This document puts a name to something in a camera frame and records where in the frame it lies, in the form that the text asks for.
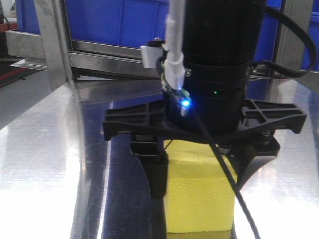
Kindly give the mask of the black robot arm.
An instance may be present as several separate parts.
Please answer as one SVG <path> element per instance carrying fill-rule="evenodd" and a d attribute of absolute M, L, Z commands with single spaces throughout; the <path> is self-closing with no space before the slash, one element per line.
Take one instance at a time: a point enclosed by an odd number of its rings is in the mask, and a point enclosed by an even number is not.
<path fill-rule="evenodd" d="M 278 155 L 274 138 L 278 129 L 300 133 L 306 114 L 293 104 L 245 99 L 258 37 L 267 14 L 289 28 L 309 51 L 312 69 L 317 50 L 310 36 L 294 21 L 263 0 L 189 0 L 186 3 L 182 51 L 188 72 L 181 90 L 168 80 L 171 51 L 164 48 L 156 68 L 163 76 L 163 99 L 147 104 L 107 110 L 104 138 L 131 135 L 131 151 L 139 159 L 150 196 L 166 192 L 167 169 L 172 165 L 164 140 L 213 146 L 226 155 L 239 190 L 263 165 Z"/>

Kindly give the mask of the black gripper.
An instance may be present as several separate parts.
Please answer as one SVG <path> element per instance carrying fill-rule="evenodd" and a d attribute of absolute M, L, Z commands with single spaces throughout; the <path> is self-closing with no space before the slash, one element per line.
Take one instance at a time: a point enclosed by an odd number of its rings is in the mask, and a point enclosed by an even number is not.
<path fill-rule="evenodd" d="M 240 190 L 259 169 L 278 156 L 279 143 L 263 133 L 289 129 L 298 134 L 306 118 L 294 104 L 245 100 L 239 125 L 233 132 L 210 134 L 216 144 L 230 143 L 236 148 L 228 154 L 228 159 Z M 190 127 L 172 122 L 166 114 L 164 100 L 106 110 L 103 131 L 106 141 L 118 134 L 135 134 L 131 136 L 130 150 L 143 168 L 152 199 L 162 199 L 166 194 L 168 155 L 162 138 L 207 143 L 195 120 Z"/>

